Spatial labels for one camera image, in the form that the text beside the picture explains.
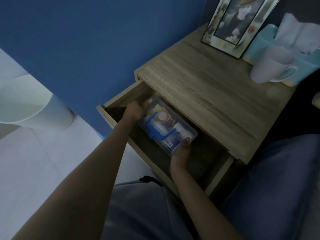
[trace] open drawer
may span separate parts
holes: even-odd
[[[139,80],[106,104],[98,106],[97,109],[113,128],[122,118],[128,103],[134,100],[142,103],[154,93],[155,91],[143,80]],[[205,193],[210,195],[233,163],[234,158],[181,112],[168,102],[166,103],[198,132],[198,137],[192,143],[190,160],[187,167],[192,177],[198,182]],[[131,131],[128,143],[152,169],[155,176],[175,196],[179,197],[178,190],[170,176],[170,156],[155,142],[151,141],[138,125]]]

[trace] white tissue paper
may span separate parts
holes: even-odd
[[[320,47],[320,25],[301,23],[292,14],[286,13],[275,40],[280,45],[308,55]]]

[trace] white trash bin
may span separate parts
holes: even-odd
[[[19,76],[0,88],[0,123],[63,131],[73,122],[70,110],[33,76]]]

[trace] blue wall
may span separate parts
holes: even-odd
[[[134,70],[196,29],[206,0],[0,0],[0,48],[94,129]]]

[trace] person's right hand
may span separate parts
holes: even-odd
[[[171,175],[179,170],[187,169],[187,162],[190,156],[191,145],[188,145],[190,138],[184,139],[179,147],[174,150],[171,156],[170,173]]]

